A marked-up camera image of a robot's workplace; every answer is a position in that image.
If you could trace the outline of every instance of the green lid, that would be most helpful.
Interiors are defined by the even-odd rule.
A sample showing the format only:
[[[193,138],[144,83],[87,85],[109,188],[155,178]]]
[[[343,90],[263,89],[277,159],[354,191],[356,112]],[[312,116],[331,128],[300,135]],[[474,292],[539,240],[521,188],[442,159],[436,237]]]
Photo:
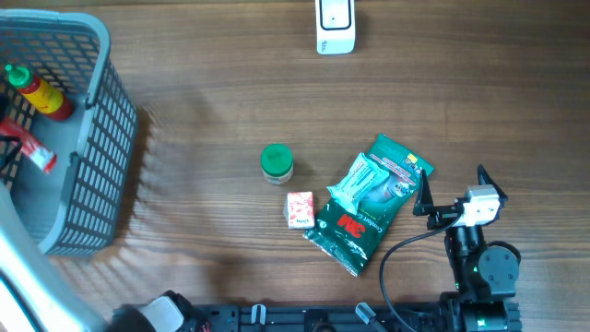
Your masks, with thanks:
[[[268,175],[280,177],[293,167],[293,154],[284,144],[271,144],[262,151],[260,165]]]
[[[8,72],[8,80],[10,81],[10,84],[17,89],[26,88],[33,81],[33,75],[26,67],[6,65],[5,69]]]

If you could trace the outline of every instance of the small jar with green lid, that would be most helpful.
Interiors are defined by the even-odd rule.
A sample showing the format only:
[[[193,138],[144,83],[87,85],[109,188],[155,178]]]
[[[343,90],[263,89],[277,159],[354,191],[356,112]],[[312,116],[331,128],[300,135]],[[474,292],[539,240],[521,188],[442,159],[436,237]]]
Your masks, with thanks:
[[[260,166],[271,184],[283,184],[293,176],[293,154],[284,144],[271,144],[260,155]]]

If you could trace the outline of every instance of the wire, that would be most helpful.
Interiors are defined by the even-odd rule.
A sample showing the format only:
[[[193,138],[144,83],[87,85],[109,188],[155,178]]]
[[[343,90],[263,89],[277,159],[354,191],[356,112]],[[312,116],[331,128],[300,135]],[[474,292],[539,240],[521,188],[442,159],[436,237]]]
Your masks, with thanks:
[[[385,262],[387,261],[387,258],[389,258],[389,256],[391,254],[394,253],[395,250],[403,247],[404,245],[413,243],[415,241],[418,240],[422,240],[422,239],[426,239],[431,237],[432,235],[436,235],[438,233],[441,233],[443,231],[446,231],[448,229],[450,229],[451,227],[453,227],[456,222],[459,221],[459,217],[457,217],[455,220],[453,220],[452,222],[450,222],[448,225],[435,230],[435,231],[429,231],[426,232],[424,234],[418,235],[418,236],[414,236],[413,238],[409,238],[407,240],[404,240],[396,245],[394,245],[393,248],[389,249],[387,251],[387,253],[385,253],[385,256],[383,257],[383,260],[381,261],[381,265],[379,266],[379,284],[381,285],[381,293],[383,294],[383,298],[385,299],[385,302],[387,303],[387,306],[389,307],[389,310],[391,310],[391,314],[402,324],[404,325],[407,329],[409,329],[412,332],[418,332],[417,330],[415,330],[414,328],[412,328],[412,326],[410,326],[395,310],[394,305],[391,303],[391,300],[389,300],[389,295],[387,295],[387,290],[385,289],[385,282],[384,282],[384,269],[385,269]]]

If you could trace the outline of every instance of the green package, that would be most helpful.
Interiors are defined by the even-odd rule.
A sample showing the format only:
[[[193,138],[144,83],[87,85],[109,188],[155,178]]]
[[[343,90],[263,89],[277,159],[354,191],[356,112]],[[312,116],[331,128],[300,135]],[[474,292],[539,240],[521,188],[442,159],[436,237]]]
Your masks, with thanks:
[[[397,211],[418,189],[420,172],[430,175],[434,171],[427,161],[384,134],[366,156],[389,171],[389,177],[361,199],[356,216],[331,198],[317,215],[315,227],[303,234],[355,277],[367,265]]]

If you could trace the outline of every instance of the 3m logo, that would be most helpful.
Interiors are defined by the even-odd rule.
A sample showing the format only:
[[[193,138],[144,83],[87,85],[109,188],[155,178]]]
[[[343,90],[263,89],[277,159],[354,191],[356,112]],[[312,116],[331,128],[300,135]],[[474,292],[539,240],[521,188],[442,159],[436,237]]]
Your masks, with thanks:
[[[338,226],[344,227],[345,231],[349,232],[350,235],[356,237],[357,239],[359,239],[360,235],[365,232],[365,226],[359,224],[349,215],[342,215],[338,221]]]

